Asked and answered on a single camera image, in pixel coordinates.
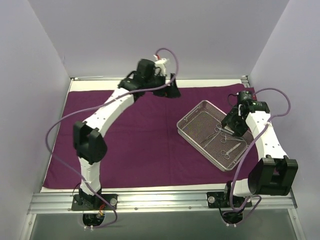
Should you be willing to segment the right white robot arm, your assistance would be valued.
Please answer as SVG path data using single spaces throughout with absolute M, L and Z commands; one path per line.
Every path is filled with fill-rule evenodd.
M 222 193 L 225 205 L 234 206 L 240 201 L 240 197 L 286 196 L 291 191 L 298 162 L 283 150 L 271 119 L 269 110 L 251 110 L 240 105 L 233 108 L 221 121 L 222 126 L 230 128 L 235 137 L 242 137 L 247 130 L 253 136 L 253 141 L 238 163 L 230 189 Z M 253 146 L 257 150 L 257 163 L 247 178 L 239 180 L 240 168 Z

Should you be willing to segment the metal mesh instrument tray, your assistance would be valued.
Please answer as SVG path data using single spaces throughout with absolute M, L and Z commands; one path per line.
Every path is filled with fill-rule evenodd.
M 225 112 L 211 102 L 203 100 L 176 124 L 178 133 L 209 162 L 223 172 L 231 171 L 237 166 L 246 149 L 253 141 L 251 132 L 247 131 L 241 137 L 244 141 L 221 143 L 222 132 L 220 132 L 215 138 L 200 143 L 204 138 L 215 132 L 216 125 L 221 124 L 225 116 Z M 238 143 L 241 143 L 241 145 L 230 153 L 230 159 L 225 159 L 221 155 L 221 150 L 227 151 Z

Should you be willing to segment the purple cloth wrap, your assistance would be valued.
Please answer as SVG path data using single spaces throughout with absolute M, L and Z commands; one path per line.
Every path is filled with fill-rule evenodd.
M 199 102 L 207 100 L 227 113 L 235 99 L 229 94 L 244 90 L 242 84 L 221 87 L 181 88 L 179 98 L 146 93 L 127 108 L 105 135 L 107 153 L 100 165 L 103 188 L 139 188 L 224 184 L 235 171 L 223 172 L 185 141 L 177 122 Z M 54 153 L 43 186 L 72 189 L 80 181 L 80 162 L 73 147 L 73 125 L 103 104 L 109 90 L 72 91 L 68 94 Z

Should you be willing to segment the silver surgical scissors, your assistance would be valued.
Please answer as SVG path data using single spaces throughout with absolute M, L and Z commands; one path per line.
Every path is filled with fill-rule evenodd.
M 232 135 L 234 133 L 233 131 L 231 131 L 229 129 L 224 129 L 221 124 L 217 124 L 215 126 L 215 128 L 214 128 L 214 131 L 217 132 L 217 133 L 224 132 L 224 133 L 227 133 L 229 135 Z

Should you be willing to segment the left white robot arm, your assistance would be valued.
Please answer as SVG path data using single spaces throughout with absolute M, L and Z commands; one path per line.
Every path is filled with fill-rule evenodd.
M 181 96 L 176 84 L 176 75 L 170 75 L 170 84 L 162 89 L 153 90 L 165 84 L 166 77 L 154 75 L 149 80 L 134 75 L 120 81 L 116 90 L 108 98 L 112 103 L 100 107 L 84 121 L 73 125 L 73 147 L 80 163 L 80 173 L 84 179 L 79 187 L 79 197 L 90 210 L 95 210 L 101 203 L 100 162 L 105 157 L 108 147 L 104 136 L 114 121 L 131 105 L 143 96 L 143 92 L 131 93 L 134 90 L 147 90 L 155 96 L 178 98 Z

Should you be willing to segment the silver surgical forceps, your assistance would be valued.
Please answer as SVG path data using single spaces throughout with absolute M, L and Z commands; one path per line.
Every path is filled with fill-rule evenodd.
M 244 142 L 245 140 L 242 137 L 233 137 L 232 135 L 227 134 L 226 132 L 222 132 L 220 142 L 222 144 L 226 144 L 228 141 L 237 141 Z

